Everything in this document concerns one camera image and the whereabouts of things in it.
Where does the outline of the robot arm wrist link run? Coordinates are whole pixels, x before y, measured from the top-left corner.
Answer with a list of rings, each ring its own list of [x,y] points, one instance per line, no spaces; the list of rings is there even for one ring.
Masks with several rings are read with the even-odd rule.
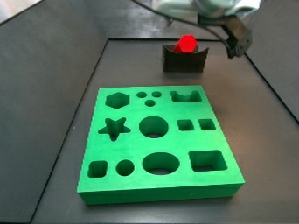
[[[259,9],[262,0],[153,0],[151,8],[165,15],[194,19],[197,15],[215,19],[227,16],[246,17]]]

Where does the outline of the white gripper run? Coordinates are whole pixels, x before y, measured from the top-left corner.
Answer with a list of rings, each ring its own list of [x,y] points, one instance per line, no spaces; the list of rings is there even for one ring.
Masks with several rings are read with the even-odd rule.
[[[222,42],[230,59],[245,55],[253,45],[253,33],[237,16],[218,18],[198,16],[198,25]],[[223,38],[211,27],[221,27],[229,37]]]

